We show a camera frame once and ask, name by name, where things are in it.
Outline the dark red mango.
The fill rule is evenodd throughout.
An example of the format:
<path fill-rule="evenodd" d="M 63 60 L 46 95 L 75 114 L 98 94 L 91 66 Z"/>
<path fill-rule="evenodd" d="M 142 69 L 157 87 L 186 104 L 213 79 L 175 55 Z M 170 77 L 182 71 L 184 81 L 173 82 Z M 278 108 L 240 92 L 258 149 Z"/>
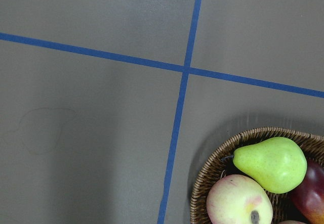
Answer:
<path fill-rule="evenodd" d="M 311 159 L 307 160 L 305 177 L 289 193 L 289 197 L 310 223 L 323 224 L 323 167 Z"/>

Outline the red apple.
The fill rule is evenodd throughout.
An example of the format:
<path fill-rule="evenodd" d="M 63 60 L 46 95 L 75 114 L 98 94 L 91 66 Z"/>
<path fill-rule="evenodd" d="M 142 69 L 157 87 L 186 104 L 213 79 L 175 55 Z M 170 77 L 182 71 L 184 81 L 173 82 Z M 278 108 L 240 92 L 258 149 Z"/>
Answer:
<path fill-rule="evenodd" d="M 208 193 L 206 207 L 211 223 L 271 223 L 273 218 L 264 189 L 239 174 L 218 180 Z"/>

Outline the green pear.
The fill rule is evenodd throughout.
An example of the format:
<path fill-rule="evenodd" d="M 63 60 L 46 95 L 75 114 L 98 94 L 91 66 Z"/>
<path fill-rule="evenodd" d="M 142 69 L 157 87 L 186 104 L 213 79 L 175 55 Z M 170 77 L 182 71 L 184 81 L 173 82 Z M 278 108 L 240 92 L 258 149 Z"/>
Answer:
<path fill-rule="evenodd" d="M 238 170 L 250 176 L 262 188 L 275 194 L 295 189 L 307 171 L 303 151 L 297 143 L 285 137 L 273 137 L 240 147 L 221 160 L 227 159 L 231 159 Z"/>

